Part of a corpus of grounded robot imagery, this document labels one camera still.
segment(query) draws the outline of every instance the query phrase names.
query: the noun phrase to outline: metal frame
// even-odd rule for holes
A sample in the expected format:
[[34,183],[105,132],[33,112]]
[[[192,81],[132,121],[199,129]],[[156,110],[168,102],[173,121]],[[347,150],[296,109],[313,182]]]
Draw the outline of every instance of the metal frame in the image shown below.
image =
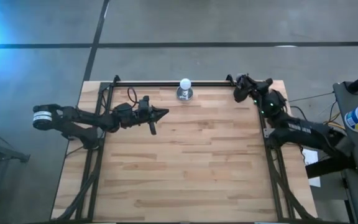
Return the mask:
[[21,162],[27,162],[30,158],[30,155],[26,155],[24,153],[17,152],[15,150],[8,149],[8,148],[2,147],[2,146],[0,146],[0,155],[6,156],[9,158],[18,159]]
[[[98,100],[96,104],[95,113],[100,114],[101,107],[102,107],[102,95],[105,93],[105,91],[108,92],[108,99],[107,99],[107,108],[111,107],[112,103],[112,93],[114,87],[157,87],[157,86],[168,86],[168,87],[176,87],[179,86],[180,82],[122,82],[121,79],[116,76],[114,78],[113,82],[101,82],[98,92]],[[193,82],[192,86],[211,86],[211,87],[233,87],[235,83],[233,80],[228,76],[226,78],[226,81],[222,82],[214,82],[214,81],[198,81]],[[272,192],[273,192],[273,199],[275,203],[275,209],[276,214],[278,218],[278,222],[272,222],[272,223],[294,223],[294,224],[345,224],[343,222],[327,222],[318,220],[311,215],[307,213],[307,211],[302,207],[300,202],[296,199],[296,197],[292,194],[288,179],[287,179],[287,173],[285,171],[285,163],[283,159],[283,155],[281,152],[281,149],[276,149],[277,154],[277,163],[279,171],[276,169],[274,160],[272,157],[272,151],[268,147],[266,147],[266,133],[267,132],[267,125],[265,122],[264,117],[259,112],[259,118],[260,118],[260,128],[262,130],[262,136],[264,137],[264,143],[265,143],[265,152],[266,152],[266,158],[267,158],[267,165],[268,165],[268,171],[270,176],[270,182],[272,185]],[[101,170],[101,161],[104,151],[104,140],[106,135],[102,135],[100,138],[100,147],[97,149],[98,155],[96,158],[96,163],[94,165],[93,171],[90,173],[90,165],[92,160],[93,151],[88,151],[86,155],[85,160],[85,168],[83,173],[83,179],[81,183],[81,189],[76,198],[74,199],[73,203],[70,205],[71,209],[76,210],[76,214],[73,220],[69,220],[71,216],[65,217],[64,219],[55,219],[50,220],[49,222],[45,223],[91,223],[93,221],[93,215],[94,215],[94,207],[96,203],[96,193],[98,190],[98,182],[99,182],[99,174]],[[83,218],[83,201],[84,196],[86,192],[89,190],[90,186],[92,185],[91,190],[91,199],[89,201],[89,209],[88,213],[86,215],[86,218]],[[288,211],[288,217],[285,217],[283,214],[283,208],[280,201],[280,193],[278,190],[278,187],[280,187],[284,193],[285,203]],[[295,211],[298,212],[301,219],[296,218]],[[241,223],[259,223],[259,222],[241,222]]]

